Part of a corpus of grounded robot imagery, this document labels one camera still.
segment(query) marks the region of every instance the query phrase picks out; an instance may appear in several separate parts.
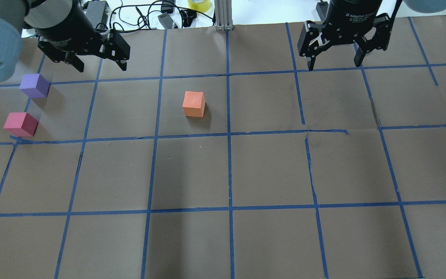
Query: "grid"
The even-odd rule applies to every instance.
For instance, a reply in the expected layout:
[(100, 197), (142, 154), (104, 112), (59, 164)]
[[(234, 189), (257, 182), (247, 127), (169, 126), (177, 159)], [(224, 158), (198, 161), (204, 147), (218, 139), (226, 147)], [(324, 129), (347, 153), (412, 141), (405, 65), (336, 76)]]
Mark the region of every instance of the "grid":
[[(417, 251), (414, 246), (414, 242), (411, 235), (411, 229), (410, 224), (408, 222), (408, 219), (406, 217), (406, 212), (404, 209), (404, 206), (406, 205), (446, 205), (446, 200), (428, 200), (428, 201), (403, 201), (400, 195), (400, 191), (398, 189), (398, 183), (396, 179), (396, 173), (393, 169), (393, 165), (391, 162), (391, 156), (389, 153), (388, 146), (386, 144), (386, 140), (384, 137), (384, 131), (388, 130), (397, 130), (397, 129), (432, 129), (432, 128), (443, 128), (446, 127), (446, 124), (440, 124), (440, 125), (419, 125), (419, 126), (383, 126), (381, 122), (381, 118), (379, 117), (376, 106), (375, 106), (375, 100), (373, 99), (373, 95), (371, 94), (370, 85), (368, 83), (368, 78), (366, 76), (365, 70), (367, 69), (400, 69), (400, 68), (413, 68), (413, 67), (427, 67), (429, 70), (429, 73), (432, 77), (432, 80), (434, 81), (435, 85), (438, 85), (438, 81), (436, 79), (435, 74), (433, 73), (432, 69), (434, 67), (446, 67), (446, 64), (430, 64), (429, 60), (426, 56), (425, 50), (423, 48), (423, 44), (421, 43), (418, 34), (416, 32), (416, 29), (414, 28), (414, 24), (412, 20), (409, 18), (409, 23), (412, 28), (412, 32), (414, 33), (414, 37), (416, 38), (416, 41), (420, 47), (421, 53), (424, 57), (424, 60), (426, 64), (421, 65), (395, 65), (395, 66), (373, 66), (373, 67), (365, 67), (361, 66), (359, 68), (356, 67), (340, 67), (340, 68), (330, 68), (330, 69), (316, 69), (315, 71), (361, 71), (362, 77), (366, 86), (366, 90), (368, 92), (368, 97), (370, 99), (370, 102), (373, 106), (373, 114), (375, 119), (377, 120), (378, 128), (377, 131), (379, 133), (379, 137), (381, 139), (384, 153), (386, 156), (386, 161), (389, 166), (389, 171), (391, 175), (391, 179), (393, 181), (393, 187), (396, 194), (396, 201), (394, 202), (380, 202), (380, 203), (319, 203), (317, 201), (316, 191), (314, 187), (314, 179), (313, 179), (313, 173), (312, 169), (314, 168), (314, 161), (311, 159), (311, 152), (310, 152), (310, 144), (308, 136), (309, 134), (313, 133), (341, 133), (341, 134), (349, 134), (349, 131), (347, 129), (290, 129), (290, 130), (283, 130), (283, 131), (255, 131), (255, 132), (232, 132), (231, 129), (231, 111), (230, 111), (230, 77), (231, 76), (246, 76), (246, 75), (262, 75), (262, 74), (294, 74), (295, 78), (295, 86), (296, 86), (296, 92), (297, 92), (297, 99), (299, 104), (299, 111), (300, 111), (300, 118), (303, 125), (307, 124), (307, 119), (304, 117), (304, 108), (302, 105), (302, 98), (301, 98), (301, 90), (299, 85), (299, 77), (298, 73), (300, 72), (308, 72), (308, 70), (305, 69), (297, 69), (295, 55), (294, 55), (294, 46), (292, 43), (292, 37), (290, 32), (289, 24), (286, 23), (286, 34), (288, 37), (288, 42), (290, 45), (290, 55), (292, 57), (293, 62), (293, 70), (287, 70), (287, 71), (254, 71), (254, 72), (230, 72), (230, 39), (229, 39), (229, 33), (226, 31), (225, 34), (225, 51), (226, 51), (226, 72), (221, 74), (195, 74), (195, 75), (189, 75), (189, 76), (164, 76), (163, 71), (165, 67), (165, 54), (166, 54), (166, 37), (167, 37), (167, 31), (164, 31), (163, 34), (163, 51), (162, 51), (162, 57), (161, 57), (161, 71), (159, 76), (154, 77), (139, 77), (139, 78), (117, 78), (117, 79), (99, 79), (99, 75), (101, 73), (101, 67), (103, 65), (103, 61), (99, 62), (99, 69), (96, 75), (95, 80), (91, 81), (61, 81), (61, 82), (55, 82), (51, 83), (53, 85), (58, 84), (73, 84), (73, 83), (93, 83), (94, 84), (94, 91), (92, 93), (92, 99), (90, 102), (90, 108), (87, 116), (87, 122), (85, 126), (85, 131), (82, 139), (73, 139), (68, 141), (30, 141), (27, 139), (21, 139), (21, 138), (15, 138), (11, 137), (11, 139), (14, 141), (8, 141), (8, 142), (0, 142), (0, 145), (12, 145), (13, 150), (11, 152), (11, 155), (9, 157), (7, 167), (5, 169), (5, 172), (3, 174), (3, 177), (1, 179), (0, 183), (0, 195), (2, 193), (3, 187), (5, 185), (5, 180), (7, 177), (8, 170), (11, 166), (12, 159), (14, 157), (15, 151), (20, 145), (43, 145), (43, 144), (50, 144), (50, 145), (61, 145), (61, 144), (68, 144), (68, 143), (81, 143), (81, 151), (80, 151), (80, 157), (77, 163), (76, 167), (76, 173), (73, 181), (73, 187), (72, 192), (69, 200), (69, 207), (66, 212), (22, 212), (22, 213), (0, 213), (0, 217), (26, 217), (26, 216), (63, 216), (66, 217), (66, 222), (64, 226), (64, 231), (62, 234), (62, 241), (60, 244), (60, 252), (58, 255), (57, 265), (55, 269), (55, 279), (58, 278), (60, 274), (60, 265), (62, 261), (63, 256), (63, 250), (64, 245), (67, 240), (67, 231), (69, 228), (69, 222), (70, 217), (72, 216), (78, 216), (78, 215), (114, 215), (114, 214), (145, 214), (146, 215), (146, 224), (145, 224), (145, 236), (144, 236), (144, 246), (143, 246), (143, 257), (142, 257), (142, 265), (141, 265), (141, 278), (146, 277), (146, 259), (148, 258), (148, 243), (149, 243), (149, 229), (150, 229), (150, 217), (151, 214), (168, 214), (168, 213), (174, 213), (174, 212), (228, 212), (228, 219), (229, 219), (229, 235), (230, 235), (230, 277), (232, 279), (236, 278), (235, 276), (235, 260), (234, 260), (234, 231), (233, 231), (233, 213), (235, 211), (241, 211), (241, 210), (285, 210), (285, 209), (304, 209), (304, 208), (310, 208), (315, 210), (315, 217), (316, 217), (316, 223), (317, 223), (317, 234), (318, 234), (318, 241), (320, 245), (320, 251), (321, 251), (321, 259), (322, 259), (322, 268), (324, 272), (324, 277), (329, 278), (329, 272), (327, 267), (327, 253), (326, 249), (324, 247), (324, 239), (323, 239), (323, 233), (322, 233), (322, 225), (321, 225), (321, 217), (320, 217), (320, 209), (321, 208), (361, 208), (361, 207), (398, 207), (400, 209), (400, 213), (402, 215), (405, 231), (407, 233), (407, 239), (409, 241), (410, 250), (412, 253), (412, 257), (414, 260), (414, 265), (417, 271), (418, 277), (423, 277), (423, 270), (420, 267)], [(41, 60), (41, 64), (39, 66), (39, 71), (41, 71), (42, 66), (44, 62), (44, 56)], [(227, 104), (227, 132), (226, 133), (209, 133), (209, 134), (179, 134), (179, 135), (172, 135), (172, 136), (161, 136), (159, 135), (159, 125), (160, 125), (160, 111), (161, 111), (161, 92), (163, 89), (163, 81), (166, 79), (175, 79), (175, 78), (203, 78), (203, 77), (212, 77), (212, 76), (225, 76), (226, 77), (226, 104)], [(114, 82), (114, 81), (140, 81), (140, 80), (159, 80), (159, 93), (158, 93), (158, 102), (157, 102), (157, 113), (156, 113), (156, 128), (154, 136), (142, 136), (142, 137), (124, 137), (124, 138), (88, 138), (88, 130), (89, 130), (89, 124), (91, 120), (91, 115), (94, 107), (94, 99), (96, 96), (96, 91), (98, 88), (98, 83), (108, 83), (108, 82)], [(18, 84), (11, 84), (11, 85), (0, 85), (0, 87), (16, 87), (19, 86)], [(25, 106), (25, 111), (28, 111), (30, 106), (30, 99), (28, 99), (27, 104)], [(304, 204), (304, 205), (255, 205), (255, 206), (234, 206), (233, 205), (233, 194), (232, 194), (232, 136), (246, 136), (246, 135), (258, 135), (258, 134), (307, 134), (305, 141), (304, 141), (304, 148), (306, 150), (307, 154), (307, 162), (308, 162), (308, 169), (309, 169), (309, 178), (310, 178), (310, 187), (312, 191), (313, 196), (313, 203), (312, 204)], [(154, 188), (154, 171), (156, 166), (156, 152), (158, 150), (158, 140), (164, 139), (164, 138), (196, 138), (196, 137), (227, 137), (228, 140), (228, 206), (226, 207), (201, 207), (201, 208), (170, 208), (170, 209), (153, 209), (152, 208), (152, 200), (153, 200), (153, 188)], [(90, 142), (98, 142), (98, 141), (137, 141), (137, 140), (153, 140), (153, 155), (152, 155), (152, 164), (151, 164), (151, 176), (150, 176), (150, 183), (149, 183), (149, 196), (148, 196), (148, 205), (146, 210), (105, 210), (105, 211), (93, 211), (93, 212), (74, 212), (72, 210), (73, 202), (74, 202), (74, 196), (75, 191), (77, 187), (77, 182), (79, 178), (79, 173), (81, 169), (82, 164), (82, 157), (85, 150), (85, 147), (87, 143)]]

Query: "purple cube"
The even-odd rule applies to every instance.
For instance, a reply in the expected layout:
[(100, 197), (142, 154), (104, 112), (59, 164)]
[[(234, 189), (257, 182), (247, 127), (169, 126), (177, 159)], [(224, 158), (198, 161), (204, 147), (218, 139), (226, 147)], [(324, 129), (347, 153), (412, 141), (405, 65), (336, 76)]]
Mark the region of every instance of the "purple cube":
[(20, 83), (20, 90), (30, 99), (45, 98), (49, 91), (49, 81), (40, 74), (26, 74)]

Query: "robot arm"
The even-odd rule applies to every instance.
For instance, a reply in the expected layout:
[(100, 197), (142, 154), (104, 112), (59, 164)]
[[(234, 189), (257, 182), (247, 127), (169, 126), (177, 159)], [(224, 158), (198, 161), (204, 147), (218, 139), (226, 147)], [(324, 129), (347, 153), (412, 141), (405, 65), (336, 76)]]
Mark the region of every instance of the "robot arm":
[(130, 46), (115, 29), (96, 31), (78, 0), (0, 0), (0, 81), (14, 72), (24, 19), (39, 34), (39, 49), (53, 62), (63, 61), (83, 72), (77, 55), (96, 55), (126, 70)]
[[(331, 46), (357, 43), (359, 48), (354, 57), (356, 67), (367, 53), (387, 50), (395, 15), (402, 0), (397, 0), (391, 18), (388, 14), (377, 15), (382, 0), (331, 0), (322, 24), (306, 21), (302, 27), (297, 47), (299, 55), (305, 57), (308, 69), (314, 69), (317, 55)], [(376, 29), (372, 39), (365, 35)]]

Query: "yellow tape roll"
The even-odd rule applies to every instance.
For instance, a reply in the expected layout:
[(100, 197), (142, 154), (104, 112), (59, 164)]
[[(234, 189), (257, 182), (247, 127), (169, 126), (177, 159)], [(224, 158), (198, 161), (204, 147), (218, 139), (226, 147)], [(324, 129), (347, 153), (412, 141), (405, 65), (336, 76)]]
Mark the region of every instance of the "yellow tape roll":
[(209, 0), (187, 0), (189, 2), (189, 8), (198, 10), (200, 12), (207, 12), (211, 7)]

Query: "foam cube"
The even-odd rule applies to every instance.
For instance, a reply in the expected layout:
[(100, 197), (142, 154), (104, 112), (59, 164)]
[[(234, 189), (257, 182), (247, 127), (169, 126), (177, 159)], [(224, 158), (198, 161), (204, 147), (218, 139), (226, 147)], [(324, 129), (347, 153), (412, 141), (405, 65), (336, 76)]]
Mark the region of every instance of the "foam cube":
[(5, 130), (14, 136), (34, 136), (38, 123), (26, 112), (11, 112), (5, 122)]
[(185, 92), (184, 104), (182, 105), (185, 116), (203, 117), (205, 106), (206, 99), (204, 99), (203, 92)]
[(20, 90), (30, 99), (45, 98), (49, 91), (49, 81), (40, 74), (26, 74), (20, 83)]

